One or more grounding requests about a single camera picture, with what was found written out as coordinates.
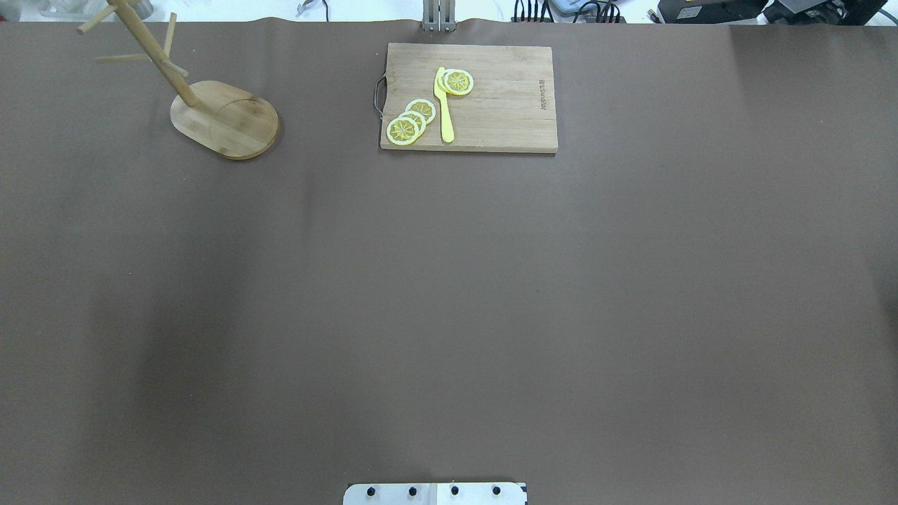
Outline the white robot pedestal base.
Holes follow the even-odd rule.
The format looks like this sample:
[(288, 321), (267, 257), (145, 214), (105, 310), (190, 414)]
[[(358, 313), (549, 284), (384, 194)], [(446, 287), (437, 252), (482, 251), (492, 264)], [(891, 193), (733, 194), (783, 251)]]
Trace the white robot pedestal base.
[(528, 504), (525, 483), (356, 483), (343, 504)]

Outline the wooden cup storage rack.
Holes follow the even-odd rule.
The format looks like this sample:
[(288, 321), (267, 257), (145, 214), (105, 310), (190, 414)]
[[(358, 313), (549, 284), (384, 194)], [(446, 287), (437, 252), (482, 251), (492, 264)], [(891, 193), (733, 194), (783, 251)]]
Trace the wooden cup storage rack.
[(189, 72), (171, 60), (177, 14), (169, 15), (166, 38), (159, 43), (137, 12), (138, 1), (108, 1), (92, 18), (77, 26), (86, 34), (109, 16), (116, 16), (138, 42), (138, 54), (106, 55), (100, 64), (149, 61), (173, 87), (171, 124), (190, 140), (235, 161), (245, 161), (269, 150), (278, 139), (280, 118), (264, 98), (231, 84), (206, 80), (188, 83)]

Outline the wooden cutting board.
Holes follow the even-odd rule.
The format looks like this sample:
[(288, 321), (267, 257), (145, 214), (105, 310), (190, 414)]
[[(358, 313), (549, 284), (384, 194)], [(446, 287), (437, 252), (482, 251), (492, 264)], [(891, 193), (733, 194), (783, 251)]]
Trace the wooden cutting board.
[[(447, 95), (455, 141), (442, 141), (433, 84), (439, 67), (474, 77), (465, 96)], [(414, 99), (436, 106), (436, 118), (407, 150), (555, 154), (558, 152), (553, 51), (549, 47), (390, 43), (384, 72), (386, 96), (380, 145), (396, 149), (387, 124)]]

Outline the yellow plastic knife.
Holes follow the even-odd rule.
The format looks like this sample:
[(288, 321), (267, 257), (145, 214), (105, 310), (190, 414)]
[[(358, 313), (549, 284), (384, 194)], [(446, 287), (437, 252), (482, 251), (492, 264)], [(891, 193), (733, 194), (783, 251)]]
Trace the yellow plastic knife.
[(442, 141), (451, 144), (455, 141), (455, 131), (449, 110), (446, 90), (443, 89), (442, 76), (445, 73), (445, 67), (437, 68), (435, 80), (433, 84), (433, 95), (435, 95), (440, 109), (440, 131)]

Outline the aluminium frame post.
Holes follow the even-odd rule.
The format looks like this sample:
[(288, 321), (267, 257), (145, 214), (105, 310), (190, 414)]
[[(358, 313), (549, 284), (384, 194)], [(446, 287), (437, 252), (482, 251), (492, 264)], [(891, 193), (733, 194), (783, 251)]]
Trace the aluminium frame post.
[(456, 30), (455, 0), (424, 0), (422, 29), (424, 32), (448, 33)]

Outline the lemon slice on knife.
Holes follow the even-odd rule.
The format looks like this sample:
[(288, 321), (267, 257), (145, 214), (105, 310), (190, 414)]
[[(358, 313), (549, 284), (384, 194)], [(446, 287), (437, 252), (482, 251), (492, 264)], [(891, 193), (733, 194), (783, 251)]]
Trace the lemon slice on knife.
[(474, 89), (474, 77), (461, 68), (445, 68), (437, 83), (447, 95), (465, 96)]

